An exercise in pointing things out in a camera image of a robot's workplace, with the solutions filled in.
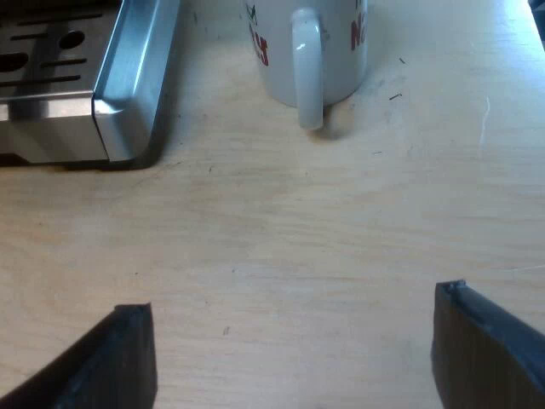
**metal drip tray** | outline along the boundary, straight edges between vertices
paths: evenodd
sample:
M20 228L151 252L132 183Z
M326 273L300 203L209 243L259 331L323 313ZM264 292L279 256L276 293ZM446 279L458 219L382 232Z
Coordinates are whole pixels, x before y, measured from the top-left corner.
M0 0L0 154L109 160L149 143L181 0Z

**stainless steel appliance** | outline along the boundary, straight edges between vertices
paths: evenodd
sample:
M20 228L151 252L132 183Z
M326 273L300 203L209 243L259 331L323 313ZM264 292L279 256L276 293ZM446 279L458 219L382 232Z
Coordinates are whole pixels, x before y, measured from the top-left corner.
M141 155L181 0L0 0L0 155Z

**scratch on table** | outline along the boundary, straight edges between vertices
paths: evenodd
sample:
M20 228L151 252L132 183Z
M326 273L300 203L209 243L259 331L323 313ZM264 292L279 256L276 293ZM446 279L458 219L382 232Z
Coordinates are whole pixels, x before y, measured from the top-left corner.
M531 271L531 270L540 270L545 268L545 264L542 266L532 266L532 267L522 267L522 268L511 268L510 270L502 270L504 273L518 273L521 271Z
M481 129L480 129L480 140L479 140L479 150L480 150L480 154L482 155L483 154L483 150L485 149L485 145L486 145L486 124L488 122L488 117L490 116L491 114L491 99L487 96L486 97L486 112L485 112L485 115L483 116L483 122L481 124Z

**white mug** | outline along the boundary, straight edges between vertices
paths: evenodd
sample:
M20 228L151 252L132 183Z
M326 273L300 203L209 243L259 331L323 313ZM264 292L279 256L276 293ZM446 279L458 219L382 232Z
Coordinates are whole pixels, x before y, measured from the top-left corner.
M367 0L243 0L270 96L299 109L306 130L350 96L367 65Z

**wood grain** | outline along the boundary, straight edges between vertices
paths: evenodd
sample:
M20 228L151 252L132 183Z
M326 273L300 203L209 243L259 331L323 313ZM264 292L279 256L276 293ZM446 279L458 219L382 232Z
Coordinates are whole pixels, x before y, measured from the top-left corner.
M364 85L312 135L265 95L238 1L181 18L156 165L0 168L0 394L124 302L153 303L160 409L439 408L437 281L545 330L524 0L371 1Z

